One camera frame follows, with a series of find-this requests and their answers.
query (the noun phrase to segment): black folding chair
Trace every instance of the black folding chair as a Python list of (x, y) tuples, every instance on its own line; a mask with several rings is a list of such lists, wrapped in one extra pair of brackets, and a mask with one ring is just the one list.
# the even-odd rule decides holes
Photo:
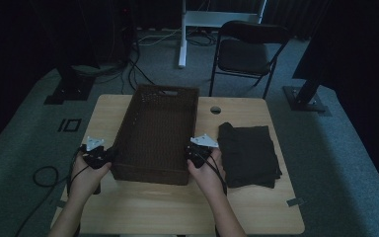
[[(255, 78), (254, 87), (269, 74), (263, 94), (265, 99), (276, 60), (289, 40), (288, 30), (281, 26), (244, 21), (225, 23), (218, 32), (208, 96), (212, 95), (215, 74)], [(279, 45), (273, 56), (269, 56), (267, 43)]]

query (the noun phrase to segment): black towel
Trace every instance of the black towel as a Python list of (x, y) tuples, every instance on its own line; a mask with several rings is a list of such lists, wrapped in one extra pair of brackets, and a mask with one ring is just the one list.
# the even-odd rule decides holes
[(229, 188), (259, 185), (274, 188), (282, 175), (267, 126), (219, 126), (218, 143)]

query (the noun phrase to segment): finger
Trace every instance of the finger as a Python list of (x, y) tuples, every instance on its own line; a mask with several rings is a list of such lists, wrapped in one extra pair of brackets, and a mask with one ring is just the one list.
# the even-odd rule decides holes
[(107, 162), (106, 164), (104, 164), (104, 166), (102, 166), (100, 169), (97, 170), (98, 173), (102, 176), (106, 175), (109, 172), (112, 164), (113, 163), (111, 162)]
[(214, 160), (214, 164), (216, 164), (219, 167), (222, 166), (221, 155), (217, 155), (217, 153), (215, 153), (215, 154), (212, 154), (210, 158)]
[(79, 170), (85, 168), (86, 166), (88, 166), (88, 164), (85, 162), (82, 155), (76, 156), (76, 160), (75, 160), (74, 168), (73, 168), (74, 171), (78, 172)]
[(187, 164), (189, 165), (189, 172), (191, 174), (194, 174), (194, 172), (196, 172), (196, 168), (195, 168), (195, 165), (192, 163), (192, 161), (190, 159), (187, 160)]
[(217, 163), (216, 159), (211, 155), (207, 158), (207, 162), (210, 164), (216, 164)]
[(214, 160), (218, 160), (221, 158), (221, 151), (218, 148), (213, 148), (211, 150), (211, 156)]

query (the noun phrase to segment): white table frame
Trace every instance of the white table frame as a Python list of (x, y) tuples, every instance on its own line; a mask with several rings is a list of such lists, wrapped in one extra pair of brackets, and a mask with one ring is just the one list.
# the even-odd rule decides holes
[(220, 28), (224, 23), (232, 20), (241, 20), (260, 23), (263, 18), (266, 0), (259, 0), (258, 13), (229, 13), (229, 12), (199, 12), (187, 11), (187, 0), (183, 0), (182, 12), (182, 38), (179, 67), (185, 68), (187, 63), (187, 27), (213, 27)]

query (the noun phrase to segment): dark plastic basket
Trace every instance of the dark plastic basket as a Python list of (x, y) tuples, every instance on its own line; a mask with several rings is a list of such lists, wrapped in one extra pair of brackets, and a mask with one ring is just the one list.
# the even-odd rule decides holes
[(116, 180), (186, 185), (185, 147), (194, 134), (197, 88), (140, 85), (115, 138)]

